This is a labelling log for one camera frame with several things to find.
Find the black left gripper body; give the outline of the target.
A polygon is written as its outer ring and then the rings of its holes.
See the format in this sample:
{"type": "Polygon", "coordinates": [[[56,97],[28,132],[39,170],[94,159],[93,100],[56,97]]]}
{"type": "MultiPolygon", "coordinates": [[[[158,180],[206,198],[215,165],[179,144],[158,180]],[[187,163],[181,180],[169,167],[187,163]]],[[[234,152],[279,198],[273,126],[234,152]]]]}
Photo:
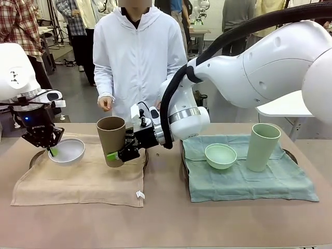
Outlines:
{"type": "Polygon", "coordinates": [[[53,127],[56,127],[53,123],[54,110],[57,109],[54,102],[25,102],[24,105],[14,103],[11,105],[11,109],[24,126],[25,132],[45,131],[52,136],[53,127]]]}

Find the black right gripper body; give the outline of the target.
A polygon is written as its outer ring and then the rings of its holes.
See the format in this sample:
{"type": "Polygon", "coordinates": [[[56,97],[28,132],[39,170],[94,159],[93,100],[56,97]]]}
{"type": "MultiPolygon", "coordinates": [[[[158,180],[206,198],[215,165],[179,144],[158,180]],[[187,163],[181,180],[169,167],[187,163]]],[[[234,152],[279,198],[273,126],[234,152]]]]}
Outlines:
{"type": "Polygon", "coordinates": [[[126,145],[126,147],[131,145],[137,147],[138,149],[141,148],[148,149],[158,145],[158,141],[155,136],[155,130],[152,125],[149,125],[144,128],[130,127],[126,129],[133,129],[135,135],[135,143],[128,144],[126,145]]]}

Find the brown tall cup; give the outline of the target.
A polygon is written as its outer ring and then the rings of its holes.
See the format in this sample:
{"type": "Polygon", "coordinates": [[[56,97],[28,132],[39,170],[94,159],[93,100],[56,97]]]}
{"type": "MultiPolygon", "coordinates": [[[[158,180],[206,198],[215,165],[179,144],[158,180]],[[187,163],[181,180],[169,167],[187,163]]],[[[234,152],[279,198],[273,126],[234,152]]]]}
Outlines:
{"type": "Polygon", "coordinates": [[[116,116],[104,117],[96,123],[106,164],[111,168],[123,165],[117,152],[125,145],[126,123],[116,116]]]}

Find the white bowl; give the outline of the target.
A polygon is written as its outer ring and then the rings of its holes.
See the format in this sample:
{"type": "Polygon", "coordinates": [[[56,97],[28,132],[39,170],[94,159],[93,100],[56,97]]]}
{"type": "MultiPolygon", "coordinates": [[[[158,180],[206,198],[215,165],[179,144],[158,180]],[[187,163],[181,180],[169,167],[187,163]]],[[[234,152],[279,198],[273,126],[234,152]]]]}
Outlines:
{"type": "Polygon", "coordinates": [[[51,161],[69,166],[79,162],[85,154],[86,146],[80,139],[69,138],[61,140],[55,147],[50,148],[48,156],[51,161]]]}

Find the beige cloth mat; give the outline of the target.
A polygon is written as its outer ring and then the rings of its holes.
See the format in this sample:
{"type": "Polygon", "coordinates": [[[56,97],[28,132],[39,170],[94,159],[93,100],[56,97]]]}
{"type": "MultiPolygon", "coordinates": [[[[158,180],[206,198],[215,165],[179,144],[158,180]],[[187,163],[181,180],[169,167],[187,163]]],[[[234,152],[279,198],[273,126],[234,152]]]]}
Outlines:
{"type": "Polygon", "coordinates": [[[118,168],[109,167],[97,135],[67,133],[66,139],[80,139],[86,146],[83,158],[61,166],[46,153],[32,161],[32,167],[16,182],[11,205],[36,206],[72,203],[105,203],[143,207],[143,177],[148,155],[118,168]]]}

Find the light green bowl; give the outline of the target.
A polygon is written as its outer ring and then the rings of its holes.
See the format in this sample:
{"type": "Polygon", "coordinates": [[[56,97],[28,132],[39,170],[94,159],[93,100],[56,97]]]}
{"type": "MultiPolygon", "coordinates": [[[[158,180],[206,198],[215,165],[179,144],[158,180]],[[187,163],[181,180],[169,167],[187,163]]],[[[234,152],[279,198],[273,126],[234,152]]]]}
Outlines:
{"type": "Polygon", "coordinates": [[[207,163],[218,170],[230,168],[237,160],[237,153],[226,144],[215,143],[205,148],[207,163]]]}

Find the green cloth mat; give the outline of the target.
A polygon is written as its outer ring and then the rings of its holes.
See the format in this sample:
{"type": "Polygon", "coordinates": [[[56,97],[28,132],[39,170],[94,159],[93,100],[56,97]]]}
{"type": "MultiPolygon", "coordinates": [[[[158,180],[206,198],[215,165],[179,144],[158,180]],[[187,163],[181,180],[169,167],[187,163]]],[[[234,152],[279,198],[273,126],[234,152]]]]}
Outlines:
{"type": "Polygon", "coordinates": [[[264,171],[249,170],[245,166],[249,140],[249,135],[202,135],[183,141],[192,202],[260,198],[319,201],[311,180],[280,144],[264,171]],[[230,168],[218,170],[207,163],[205,148],[215,143],[226,144],[237,153],[230,168]]]}

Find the light green tall cup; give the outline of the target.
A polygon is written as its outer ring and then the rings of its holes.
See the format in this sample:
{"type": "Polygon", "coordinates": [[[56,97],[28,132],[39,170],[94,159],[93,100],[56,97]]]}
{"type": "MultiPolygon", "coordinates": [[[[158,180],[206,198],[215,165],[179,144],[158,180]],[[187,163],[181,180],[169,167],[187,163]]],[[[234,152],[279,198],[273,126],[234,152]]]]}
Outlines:
{"type": "Polygon", "coordinates": [[[268,123],[257,123],[252,126],[251,137],[246,157],[246,167],[254,172],[263,171],[272,155],[281,131],[268,123]]]}

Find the person's right forearm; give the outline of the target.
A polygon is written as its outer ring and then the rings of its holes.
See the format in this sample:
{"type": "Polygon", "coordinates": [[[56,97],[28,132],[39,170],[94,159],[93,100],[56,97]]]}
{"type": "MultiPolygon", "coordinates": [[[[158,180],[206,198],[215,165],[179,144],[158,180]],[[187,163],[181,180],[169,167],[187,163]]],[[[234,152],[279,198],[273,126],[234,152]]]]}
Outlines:
{"type": "Polygon", "coordinates": [[[104,65],[95,65],[94,69],[94,81],[96,83],[96,88],[99,93],[99,99],[101,97],[113,97],[113,72],[111,67],[104,65]]]}

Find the dark brown tray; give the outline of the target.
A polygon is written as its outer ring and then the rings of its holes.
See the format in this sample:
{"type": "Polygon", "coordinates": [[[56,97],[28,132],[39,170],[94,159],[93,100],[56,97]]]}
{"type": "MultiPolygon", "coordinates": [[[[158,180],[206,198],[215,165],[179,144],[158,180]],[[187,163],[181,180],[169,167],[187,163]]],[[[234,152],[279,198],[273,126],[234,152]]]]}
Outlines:
{"type": "MultiPolygon", "coordinates": [[[[184,145],[183,145],[182,141],[180,141],[179,144],[180,144],[180,148],[181,148],[181,157],[182,157],[182,164],[183,164],[183,177],[184,177],[184,179],[187,180],[187,182],[189,182],[189,170],[188,170],[186,162],[185,162],[184,145]]],[[[292,159],[292,161],[298,165],[298,161],[297,161],[296,157],[289,150],[287,150],[285,148],[282,148],[282,149],[292,159]]]]}
{"type": "MultiPolygon", "coordinates": [[[[45,150],[41,150],[39,151],[38,153],[36,153],[33,158],[31,159],[30,161],[30,164],[29,164],[29,169],[31,169],[33,167],[33,165],[35,164],[36,160],[38,159],[39,156],[41,156],[42,154],[44,154],[46,151],[45,150]]],[[[143,172],[145,172],[145,169],[148,165],[148,161],[149,161],[149,153],[148,151],[146,150],[145,151],[145,159],[144,159],[144,166],[143,166],[143,172]]]]}

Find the person in white coat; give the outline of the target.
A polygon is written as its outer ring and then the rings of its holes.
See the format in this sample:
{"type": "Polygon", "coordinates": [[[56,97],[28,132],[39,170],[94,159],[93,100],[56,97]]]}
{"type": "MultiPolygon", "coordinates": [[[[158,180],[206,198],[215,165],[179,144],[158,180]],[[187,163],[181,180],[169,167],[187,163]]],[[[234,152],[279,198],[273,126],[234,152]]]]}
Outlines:
{"type": "Polygon", "coordinates": [[[95,26],[93,63],[111,67],[110,112],[130,122],[131,106],[157,106],[161,84],[187,63],[181,28],[152,0],[118,0],[95,26]]]}

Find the person in red plaid shirt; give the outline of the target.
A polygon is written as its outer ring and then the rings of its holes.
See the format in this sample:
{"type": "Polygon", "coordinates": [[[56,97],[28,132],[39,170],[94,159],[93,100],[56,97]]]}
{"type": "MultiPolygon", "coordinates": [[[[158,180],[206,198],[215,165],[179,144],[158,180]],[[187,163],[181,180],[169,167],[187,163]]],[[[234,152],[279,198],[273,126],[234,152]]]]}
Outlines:
{"type": "Polygon", "coordinates": [[[19,44],[42,89],[52,89],[45,72],[34,0],[0,0],[0,43],[19,44]]]}

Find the person in blue plaid shirt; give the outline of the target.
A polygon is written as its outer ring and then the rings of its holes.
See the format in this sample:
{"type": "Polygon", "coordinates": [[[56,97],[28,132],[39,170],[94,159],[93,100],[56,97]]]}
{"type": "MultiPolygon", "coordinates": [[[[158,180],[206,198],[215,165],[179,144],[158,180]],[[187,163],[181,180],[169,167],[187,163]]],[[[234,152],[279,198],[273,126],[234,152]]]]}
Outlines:
{"type": "Polygon", "coordinates": [[[86,77],[93,75],[93,30],[87,29],[75,0],[56,0],[56,8],[67,23],[76,64],[86,77]]]}

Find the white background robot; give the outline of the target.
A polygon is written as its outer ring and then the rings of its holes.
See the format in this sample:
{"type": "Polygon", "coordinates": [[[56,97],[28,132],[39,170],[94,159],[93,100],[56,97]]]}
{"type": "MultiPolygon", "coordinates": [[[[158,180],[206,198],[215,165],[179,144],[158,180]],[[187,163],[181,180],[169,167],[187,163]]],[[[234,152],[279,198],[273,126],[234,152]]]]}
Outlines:
{"type": "Polygon", "coordinates": [[[210,8],[210,0],[195,0],[193,8],[194,25],[203,25],[207,18],[207,11],[210,8]]]}

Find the person in dark grey top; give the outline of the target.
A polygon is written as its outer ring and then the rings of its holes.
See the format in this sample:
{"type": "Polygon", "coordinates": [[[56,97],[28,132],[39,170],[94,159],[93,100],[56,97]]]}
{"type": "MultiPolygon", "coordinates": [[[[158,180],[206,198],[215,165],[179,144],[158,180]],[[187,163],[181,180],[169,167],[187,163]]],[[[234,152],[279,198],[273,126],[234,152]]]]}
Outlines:
{"type": "MultiPolygon", "coordinates": [[[[222,32],[229,31],[254,16],[256,0],[225,0],[222,32]]],[[[235,40],[222,48],[223,56],[237,56],[245,50],[246,37],[235,40]]]]}

